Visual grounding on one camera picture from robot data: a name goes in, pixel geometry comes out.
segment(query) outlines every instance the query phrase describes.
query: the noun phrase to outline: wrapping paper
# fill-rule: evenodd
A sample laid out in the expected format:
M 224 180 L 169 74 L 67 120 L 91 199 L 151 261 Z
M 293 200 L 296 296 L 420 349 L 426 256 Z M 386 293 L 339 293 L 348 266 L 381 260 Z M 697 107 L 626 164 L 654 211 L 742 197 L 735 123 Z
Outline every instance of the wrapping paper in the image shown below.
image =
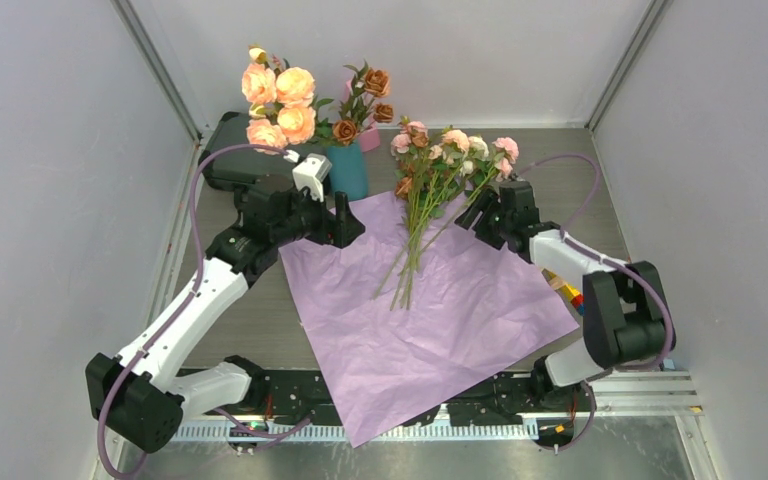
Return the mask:
M 426 238 L 457 207 L 435 220 Z M 343 250 L 281 248 L 287 280 L 353 447 L 433 408 L 577 328 L 539 269 L 452 224 L 423 254 L 410 310 L 390 310 L 407 240 L 404 203 L 351 203 L 366 233 Z

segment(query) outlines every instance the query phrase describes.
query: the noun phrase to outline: pink pot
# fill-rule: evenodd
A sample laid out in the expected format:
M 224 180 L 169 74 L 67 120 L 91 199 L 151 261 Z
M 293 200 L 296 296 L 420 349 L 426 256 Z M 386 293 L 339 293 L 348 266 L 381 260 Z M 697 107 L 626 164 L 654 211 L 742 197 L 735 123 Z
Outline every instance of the pink pot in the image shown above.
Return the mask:
M 346 89 L 343 92 L 343 101 L 346 101 L 349 98 L 351 91 L 352 81 L 348 80 L 346 81 Z M 378 148 L 378 146 L 381 145 L 381 134 L 378 132 L 378 124 L 373 120 L 370 120 L 363 133 L 358 135 L 357 142 L 358 145 L 360 145 L 361 152 L 368 152 L 374 148 Z

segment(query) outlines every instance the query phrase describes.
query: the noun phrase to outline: purple paper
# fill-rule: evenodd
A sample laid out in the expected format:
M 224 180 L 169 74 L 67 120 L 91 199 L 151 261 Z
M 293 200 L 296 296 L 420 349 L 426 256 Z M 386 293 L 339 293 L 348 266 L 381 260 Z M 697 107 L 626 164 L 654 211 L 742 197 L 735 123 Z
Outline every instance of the purple paper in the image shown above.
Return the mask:
M 577 328 L 537 267 L 455 225 L 423 254 L 410 310 L 390 311 L 400 267 L 372 297 L 407 239 L 404 203 L 382 193 L 351 208 L 366 233 L 350 247 L 294 242 L 281 259 L 353 447 Z

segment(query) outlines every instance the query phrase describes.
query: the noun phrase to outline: blue vase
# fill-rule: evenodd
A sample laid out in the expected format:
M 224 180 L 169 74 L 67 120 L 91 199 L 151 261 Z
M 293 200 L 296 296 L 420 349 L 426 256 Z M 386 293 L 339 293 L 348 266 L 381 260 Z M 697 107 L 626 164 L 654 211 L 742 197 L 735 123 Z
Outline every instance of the blue vase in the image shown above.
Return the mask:
M 369 195 L 366 162 L 357 142 L 347 147 L 328 147 L 325 156 L 331 160 L 331 173 L 328 176 L 332 191 L 345 192 L 350 202 Z

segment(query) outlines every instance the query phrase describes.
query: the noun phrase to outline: wall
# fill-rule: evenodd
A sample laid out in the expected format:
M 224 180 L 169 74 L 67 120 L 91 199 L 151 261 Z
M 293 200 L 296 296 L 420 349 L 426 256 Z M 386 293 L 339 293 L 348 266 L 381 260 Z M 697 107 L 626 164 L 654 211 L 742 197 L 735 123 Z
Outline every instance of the wall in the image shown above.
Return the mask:
M 729 479 L 768 478 L 768 3 L 675 2 L 597 130 Z
M 0 479 L 88 478 L 191 149 L 110 2 L 0 2 Z
M 247 109 L 247 46 L 339 96 L 365 57 L 399 114 L 428 124 L 581 126 L 648 0 L 140 0 L 135 8 L 201 124 Z

